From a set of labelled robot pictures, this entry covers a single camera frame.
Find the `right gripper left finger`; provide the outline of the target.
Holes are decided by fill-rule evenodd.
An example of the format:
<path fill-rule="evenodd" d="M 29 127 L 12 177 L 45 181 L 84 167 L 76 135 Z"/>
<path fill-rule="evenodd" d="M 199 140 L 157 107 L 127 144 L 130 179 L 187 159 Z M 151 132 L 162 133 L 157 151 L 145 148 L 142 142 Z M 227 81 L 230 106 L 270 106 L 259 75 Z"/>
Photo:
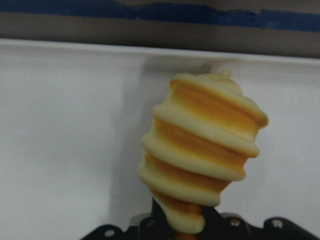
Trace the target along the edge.
<path fill-rule="evenodd" d="M 113 224 L 101 225 L 84 236 L 86 240 L 173 240 L 173 230 L 160 205 L 153 200 L 151 213 L 132 218 L 134 224 L 122 230 Z"/>

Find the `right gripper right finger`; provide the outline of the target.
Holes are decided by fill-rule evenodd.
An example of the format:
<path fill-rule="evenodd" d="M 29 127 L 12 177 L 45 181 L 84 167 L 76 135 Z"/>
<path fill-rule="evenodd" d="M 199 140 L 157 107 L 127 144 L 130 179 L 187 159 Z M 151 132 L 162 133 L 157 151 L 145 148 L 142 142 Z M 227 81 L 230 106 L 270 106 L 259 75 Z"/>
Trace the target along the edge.
<path fill-rule="evenodd" d="M 219 213 L 213 207 L 203 210 L 204 230 L 201 240 L 318 240 L 319 237 L 283 218 L 271 217 L 263 227 L 249 224 L 235 213 Z"/>

